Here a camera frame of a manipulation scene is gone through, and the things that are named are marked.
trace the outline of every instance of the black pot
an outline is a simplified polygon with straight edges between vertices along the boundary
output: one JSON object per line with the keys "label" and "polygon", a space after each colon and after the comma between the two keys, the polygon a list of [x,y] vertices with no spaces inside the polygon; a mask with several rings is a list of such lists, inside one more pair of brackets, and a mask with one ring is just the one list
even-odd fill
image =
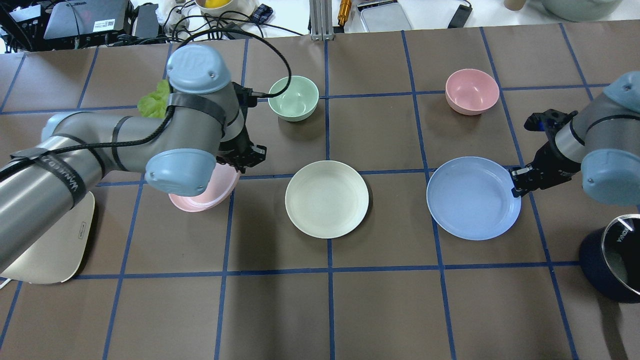
{"label": "black pot", "polygon": [[589,282],[618,302],[640,302],[640,215],[615,218],[582,241],[580,267]]}

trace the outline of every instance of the light blue joint cover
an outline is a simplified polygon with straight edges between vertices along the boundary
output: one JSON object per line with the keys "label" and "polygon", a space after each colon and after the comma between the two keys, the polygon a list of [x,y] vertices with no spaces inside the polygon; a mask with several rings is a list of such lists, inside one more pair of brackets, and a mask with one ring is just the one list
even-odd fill
{"label": "light blue joint cover", "polygon": [[222,55],[212,47],[191,44],[177,49],[166,64],[171,85],[189,94],[208,94],[231,82]]}
{"label": "light blue joint cover", "polygon": [[65,120],[66,118],[68,118],[71,115],[75,115],[75,114],[79,114],[79,113],[85,113],[85,112],[86,111],[70,111],[70,112],[66,112],[66,113],[57,113],[57,114],[53,115],[47,121],[47,125],[45,125],[42,128],[42,132],[40,133],[40,142],[43,142],[44,140],[50,138],[51,135],[53,135],[53,132],[56,130],[56,127],[58,127],[58,125],[60,125],[62,120]]}
{"label": "light blue joint cover", "polygon": [[627,109],[640,113],[640,71],[620,76],[604,88],[604,94]]}
{"label": "light blue joint cover", "polygon": [[149,159],[145,180],[154,188],[180,196],[197,196],[211,179],[216,157],[198,149],[163,151]]}
{"label": "light blue joint cover", "polygon": [[603,204],[640,204],[640,158],[619,149],[599,149],[582,160],[582,188]]}

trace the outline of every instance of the gray robot arm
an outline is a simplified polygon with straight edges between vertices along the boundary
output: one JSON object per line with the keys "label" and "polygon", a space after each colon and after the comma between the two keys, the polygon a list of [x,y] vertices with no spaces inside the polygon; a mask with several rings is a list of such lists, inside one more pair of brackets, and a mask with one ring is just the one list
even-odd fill
{"label": "gray robot arm", "polygon": [[524,168],[511,171],[515,197],[571,180],[604,204],[640,204],[640,71],[609,85],[580,113],[535,113],[525,128],[548,142]]}
{"label": "gray robot arm", "polygon": [[[167,64],[174,93],[163,119],[89,112],[49,119],[42,143],[17,152],[24,168],[0,183],[0,269],[5,269],[111,170],[145,173],[149,185],[183,196],[202,193],[216,162],[244,172],[264,160],[245,127],[249,89],[230,81],[220,54],[204,45],[176,50]],[[81,144],[151,141],[60,152]]]}

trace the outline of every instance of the pink bowl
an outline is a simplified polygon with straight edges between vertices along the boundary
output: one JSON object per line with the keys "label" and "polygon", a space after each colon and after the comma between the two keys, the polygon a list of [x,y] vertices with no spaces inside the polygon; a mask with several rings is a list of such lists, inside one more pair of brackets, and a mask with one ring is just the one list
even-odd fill
{"label": "pink bowl", "polygon": [[491,75],[476,69],[462,69],[451,74],[444,93],[449,106],[463,115],[482,114],[500,97],[498,84]]}
{"label": "pink bowl", "polygon": [[171,193],[169,194],[169,199],[180,210],[190,213],[204,211],[223,202],[234,191],[239,179],[240,173],[234,167],[216,164],[204,193],[194,197],[179,196]]}

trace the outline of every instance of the qr code label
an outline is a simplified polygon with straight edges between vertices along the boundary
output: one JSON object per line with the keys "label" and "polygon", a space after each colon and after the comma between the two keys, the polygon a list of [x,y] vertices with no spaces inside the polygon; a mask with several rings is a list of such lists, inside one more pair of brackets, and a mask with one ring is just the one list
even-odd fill
{"label": "qr code label", "polygon": [[93,32],[113,30],[113,26],[116,23],[116,19],[96,21],[93,23]]}

